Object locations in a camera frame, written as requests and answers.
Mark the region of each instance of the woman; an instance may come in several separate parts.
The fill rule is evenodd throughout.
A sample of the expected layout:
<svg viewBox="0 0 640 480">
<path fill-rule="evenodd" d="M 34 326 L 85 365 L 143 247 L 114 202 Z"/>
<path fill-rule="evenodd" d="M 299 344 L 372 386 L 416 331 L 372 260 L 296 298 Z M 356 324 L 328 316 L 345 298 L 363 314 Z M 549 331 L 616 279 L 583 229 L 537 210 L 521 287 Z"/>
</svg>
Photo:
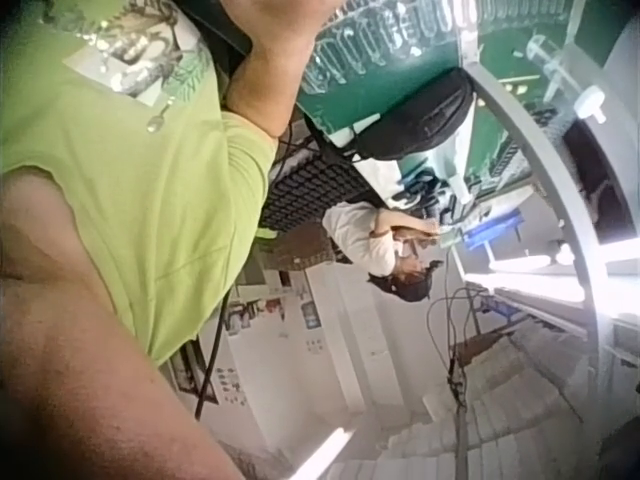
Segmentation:
<svg viewBox="0 0 640 480">
<path fill-rule="evenodd" d="M 360 202 L 329 209 L 322 225 L 349 260 L 369 272 L 373 285 L 406 302 L 429 297 L 432 274 L 442 262 L 433 261 L 425 267 L 416 244 L 423 248 L 436 244 L 436 220 L 378 210 Z M 410 253 L 405 255 L 407 245 Z"/>
</svg>

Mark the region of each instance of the person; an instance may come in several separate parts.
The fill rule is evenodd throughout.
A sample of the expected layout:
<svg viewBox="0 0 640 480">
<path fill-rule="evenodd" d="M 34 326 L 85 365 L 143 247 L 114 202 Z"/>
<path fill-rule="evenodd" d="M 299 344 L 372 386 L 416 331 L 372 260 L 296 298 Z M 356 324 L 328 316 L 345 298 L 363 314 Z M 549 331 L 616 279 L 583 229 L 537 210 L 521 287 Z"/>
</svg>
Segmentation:
<svg viewBox="0 0 640 480">
<path fill-rule="evenodd" d="M 3 388 L 72 478 L 237 479 L 157 366 L 248 257 L 342 0 L 222 0 L 253 44 L 222 107 L 170 1 L 26 3 L 3 39 Z"/>
<path fill-rule="evenodd" d="M 429 297 L 433 272 L 442 262 L 425 267 L 417 246 L 437 244 L 436 220 L 343 202 L 327 210 L 322 225 L 345 256 L 369 273 L 371 284 L 406 302 Z M 410 248 L 406 255 L 405 247 Z"/>
</svg>

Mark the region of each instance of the green t-shirt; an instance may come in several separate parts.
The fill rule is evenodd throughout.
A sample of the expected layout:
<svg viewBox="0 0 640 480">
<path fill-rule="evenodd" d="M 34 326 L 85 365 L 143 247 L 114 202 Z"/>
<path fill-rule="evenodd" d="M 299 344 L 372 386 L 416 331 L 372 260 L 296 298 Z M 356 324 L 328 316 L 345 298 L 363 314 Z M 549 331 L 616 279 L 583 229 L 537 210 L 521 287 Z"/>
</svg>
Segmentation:
<svg viewBox="0 0 640 480">
<path fill-rule="evenodd" d="M 209 52 L 166 0 L 29 3 L 3 45 L 2 171 L 52 175 L 118 317 L 163 363 L 240 272 L 275 142 L 221 112 Z"/>
</svg>

